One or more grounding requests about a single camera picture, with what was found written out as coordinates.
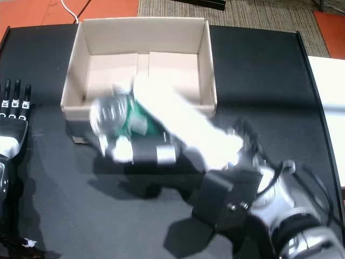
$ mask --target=white surface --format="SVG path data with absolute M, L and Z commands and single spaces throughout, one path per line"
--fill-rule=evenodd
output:
M 345 187 L 345 60 L 309 57 L 325 112 L 340 185 Z

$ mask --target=black table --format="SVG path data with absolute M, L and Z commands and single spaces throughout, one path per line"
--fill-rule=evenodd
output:
M 200 178 L 183 161 L 177 175 L 135 170 L 124 175 L 122 167 L 70 139 L 59 103 L 76 28 L 12 29 L 1 53 L 0 82 L 20 77 L 31 83 L 36 103 L 18 168 L 20 235 L 37 240 L 49 251 L 46 258 L 229 258 L 231 243 L 216 236 L 205 248 L 210 229 L 190 218 L 194 195 L 184 201 L 181 190 Z M 299 35 L 212 26 L 211 41 L 219 103 L 215 124 L 226 127 L 244 117 L 275 161 L 310 165 L 342 219 L 328 131 Z M 164 187 L 144 195 L 152 182 Z M 332 228 L 343 239 L 341 229 Z M 241 253 L 258 258 L 250 240 Z

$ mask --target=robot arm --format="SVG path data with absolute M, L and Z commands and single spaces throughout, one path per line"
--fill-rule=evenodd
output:
M 250 139 L 246 143 L 244 137 L 229 135 L 215 128 L 191 104 L 172 89 L 162 87 L 160 82 L 136 79 L 133 95 L 148 114 L 179 141 L 174 149 L 181 149 L 197 169 L 205 172 L 193 216 L 222 232 L 240 226 L 250 213 L 268 229 L 272 249 L 278 258 L 345 259 L 343 246 L 334 233 L 322 225 L 312 201 L 304 192 L 288 188 L 284 173 L 277 174 L 277 170 L 285 172 L 286 168 L 294 173 L 293 162 L 272 165 L 262 148 L 253 145 L 255 140 Z M 98 115 L 91 116 L 91 125 L 105 117 L 115 118 L 111 116 L 114 113 L 112 109 L 109 105 L 107 107 L 97 108 L 95 114 Z M 93 126 L 102 143 L 104 136 L 95 128 Z M 127 142 L 130 143 L 130 161 L 133 162 L 134 145 L 128 139 Z M 112 146 L 110 151 L 114 161 L 118 161 L 114 155 L 120 153 L 116 151 L 118 146 Z M 193 155 L 190 155 L 193 153 L 202 158 L 201 166 L 194 163 Z M 249 157 L 245 166 L 241 165 L 242 155 Z M 266 163 L 260 164 L 258 157 Z

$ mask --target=open cardboard box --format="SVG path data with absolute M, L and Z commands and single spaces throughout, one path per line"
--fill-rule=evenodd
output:
M 89 109 L 114 84 L 143 74 L 173 86 L 196 109 L 217 106 L 208 22 L 204 18 L 87 19 L 75 37 L 61 109 L 75 142 L 91 130 Z

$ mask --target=black cable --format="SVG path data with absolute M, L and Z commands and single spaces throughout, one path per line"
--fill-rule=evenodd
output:
M 332 214 L 333 214 L 333 203 L 330 203 L 328 198 L 328 211 L 327 209 L 323 206 L 323 204 L 320 202 L 320 199 L 310 190 L 310 188 L 305 184 L 303 179 L 297 174 L 294 173 L 293 177 L 296 179 L 297 183 L 303 188 L 303 190 L 307 193 L 309 198 L 316 203 L 316 205 L 326 214 L 328 214 L 327 222 L 326 225 L 329 226 L 331 221 L 332 221 Z
M 336 216 L 334 215 L 334 204 L 330 198 L 330 193 L 327 190 L 326 185 L 323 183 L 323 181 L 316 175 L 313 173 L 313 171 L 311 171 L 308 167 L 303 166 L 302 167 L 304 172 L 308 173 L 309 176 L 315 181 L 315 183 L 320 187 L 320 189 L 323 191 L 324 195 L 327 198 L 327 202 L 328 202 L 328 210 L 319 202 L 319 198 L 316 197 L 314 195 L 314 193 L 309 189 L 309 187 L 304 183 L 304 181 L 302 180 L 301 177 L 299 177 L 299 175 L 297 175 L 297 173 L 294 173 L 293 176 L 294 178 L 297 180 L 298 184 L 304 189 L 304 191 L 306 191 L 307 195 L 309 196 L 309 198 L 315 202 L 315 204 L 324 212 L 328 215 L 328 220 L 327 220 L 327 226 L 330 225 L 331 221 L 333 220 L 336 224 L 338 224 L 342 229 L 345 229 L 345 225 L 336 218 Z
M 91 0 L 88 0 L 87 3 L 84 5 L 84 7 L 81 9 L 79 14 L 77 15 L 78 18 L 82 15 L 82 13 L 85 11 L 85 9 L 87 8 L 87 6 L 89 5 L 90 2 L 91 2 Z
M 329 212 L 328 212 L 328 221 L 327 225 L 329 226 L 331 221 L 332 221 L 332 215 L 334 215 L 334 204 L 332 199 L 330 198 L 330 193 L 326 187 L 326 185 L 323 183 L 323 181 L 320 179 L 320 177 L 316 174 L 314 174 L 308 167 L 303 166 L 302 167 L 304 172 L 306 172 L 310 178 L 313 179 L 313 181 L 320 187 L 322 190 L 323 194 L 325 195 L 327 202 L 328 202 L 328 207 L 329 207 Z
M 274 177 L 272 178 L 271 182 L 268 184 L 268 186 L 262 190 L 260 193 L 257 194 L 257 197 L 262 196 L 263 194 L 265 194 L 270 188 L 272 188 L 274 186 L 274 184 L 277 182 L 280 174 L 288 169 L 284 163 L 281 163 L 280 165 L 276 165 L 267 155 L 267 153 L 265 152 L 265 150 L 263 149 L 262 145 L 260 144 L 260 142 L 258 141 L 258 136 L 255 134 L 254 130 L 252 129 L 252 127 L 243 119 L 238 119 L 236 120 L 236 122 L 234 123 L 233 129 L 237 132 L 237 134 L 239 134 L 244 140 L 246 138 L 249 138 L 249 144 L 251 145 L 252 150 L 255 153 L 258 153 L 261 158 L 263 160 L 266 161 L 266 164 L 269 165 L 273 170 L 274 170 Z M 334 204 L 330 198 L 330 194 L 327 190 L 327 187 L 325 186 L 325 184 L 322 182 L 322 180 L 316 175 L 314 174 L 309 168 L 307 168 L 306 166 L 303 166 L 304 171 L 314 180 L 314 182 L 320 187 L 320 189 L 322 190 L 322 192 L 324 193 L 327 202 L 328 202 L 328 211 L 326 210 L 326 208 L 323 207 L 323 205 L 320 203 L 320 199 L 315 196 L 313 194 L 313 192 L 309 189 L 309 187 L 304 183 L 303 179 L 301 177 L 299 177 L 299 175 L 297 175 L 297 173 L 293 173 L 293 176 L 295 177 L 295 179 L 297 180 L 297 182 L 301 185 L 301 187 L 305 190 L 305 192 L 307 193 L 307 195 L 309 196 L 309 198 L 311 200 L 313 200 L 317 206 L 328 215 L 328 219 L 326 224 L 329 226 L 331 221 L 334 220 L 334 222 L 336 222 L 340 227 L 342 227 L 343 229 L 345 229 L 345 225 L 338 220 L 335 215 L 334 215 Z
M 270 183 L 267 185 L 265 189 L 263 189 L 261 192 L 257 194 L 257 197 L 260 197 L 264 195 L 271 187 L 275 185 L 277 182 L 280 174 L 282 171 L 284 171 L 283 164 L 276 165 L 270 157 L 267 155 L 265 150 L 263 149 L 262 145 L 258 141 L 258 136 L 252 129 L 252 127 L 242 118 L 237 119 L 234 123 L 233 129 L 242 136 L 242 138 L 245 140 L 246 138 L 249 139 L 249 145 L 251 146 L 251 149 L 254 151 L 254 153 L 258 153 L 263 160 L 265 160 L 266 164 L 269 165 L 274 170 L 274 176 Z

